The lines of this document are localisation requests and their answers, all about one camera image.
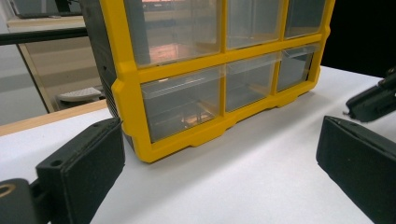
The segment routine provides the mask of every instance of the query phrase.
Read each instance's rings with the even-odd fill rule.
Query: storage organizer
[[[110,112],[147,162],[199,146],[313,89],[334,6],[334,0],[80,3]]]

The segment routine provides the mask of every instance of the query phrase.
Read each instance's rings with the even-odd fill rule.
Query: transparent drawer
[[[289,0],[285,37],[318,32],[326,0]]]
[[[227,64],[226,111],[233,111],[266,97],[271,91],[278,53]]]
[[[312,56],[319,50],[319,44],[306,45],[295,49],[282,51],[282,62],[277,81],[277,91],[306,81]]]
[[[138,66],[219,52],[219,1],[124,0],[124,3]]]
[[[142,84],[152,142],[219,114],[220,66]]]
[[[282,4],[283,0],[229,0],[227,48],[278,40]]]

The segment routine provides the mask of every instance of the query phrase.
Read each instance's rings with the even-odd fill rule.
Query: dark background
[[[322,65],[383,77],[396,65],[396,0],[337,0]]]

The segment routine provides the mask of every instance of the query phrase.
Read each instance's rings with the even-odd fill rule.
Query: tabletop
[[[320,169],[325,115],[348,119],[345,102],[378,82],[321,67],[295,102],[245,119],[224,135],[152,164],[125,142],[125,167],[92,223],[372,223]],[[106,108],[0,137],[0,180],[36,179],[35,166]],[[396,141],[396,113],[363,126]]]

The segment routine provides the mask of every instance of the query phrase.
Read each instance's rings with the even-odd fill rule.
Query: white table
[[[92,223],[372,223],[315,156],[323,116],[342,118],[347,99],[377,81],[322,67],[311,92],[200,147],[146,164],[126,144],[123,172]],[[109,117],[101,109],[0,137],[0,180],[35,180],[40,161]],[[396,141],[395,120],[363,125]]]

